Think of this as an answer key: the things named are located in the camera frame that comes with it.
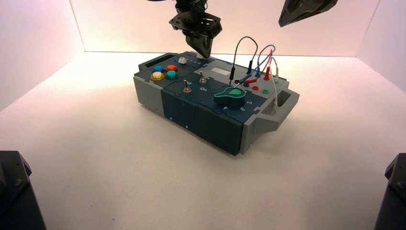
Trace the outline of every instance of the slot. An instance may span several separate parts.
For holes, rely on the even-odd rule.
[[[154,65],[156,65],[156,64],[158,64],[158,63],[161,63],[161,62],[163,62],[163,61],[166,61],[166,60],[168,60],[169,58],[172,58],[172,57],[174,57],[174,55],[168,54],[168,55],[166,55],[166,56],[163,56],[163,57],[161,57],[161,58],[158,58],[158,59],[156,59],[156,60],[153,60],[153,61],[151,61],[151,62],[146,63],[145,66],[149,68],[149,67],[154,66]]]

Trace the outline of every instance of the white backdrop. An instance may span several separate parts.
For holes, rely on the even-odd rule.
[[[406,92],[405,0],[381,0],[358,57]]]
[[[0,110],[82,53],[68,0],[0,0]]]
[[[222,19],[213,53],[233,53],[238,39],[253,36],[278,55],[355,56],[379,0],[339,0],[330,11],[280,28],[284,0],[209,0],[208,13]],[[191,50],[168,21],[171,0],[72,0],[86,51],[181,52]],[[251,53],[244,44],[241,53]]]

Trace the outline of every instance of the white knob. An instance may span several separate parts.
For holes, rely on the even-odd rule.
[[[184,57],[180,57],[179,58],[179,60],[178,60],[178,62],[180,63],[180,64],[186,64],[186,58],[184,58]]]

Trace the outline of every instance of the red button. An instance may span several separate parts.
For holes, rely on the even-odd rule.
[[[168,65],[166,71],[178,71],[178,68],[175,65]]]

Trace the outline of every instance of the knob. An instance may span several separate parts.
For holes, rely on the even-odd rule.
[[[182,65],[183,65],[183,64],[186,64],[186,62],[187,62],[187,60],[186,60],[186,58],[184,58],[184,57],[180,57],[179,60],[178,60],[178,63],[179,63],[179,64],[182,64]]]
[[[239,107],[245,103],[245,94],[246,92],[240,88],[228,87],[214,95],[214,102],[216,104]]]

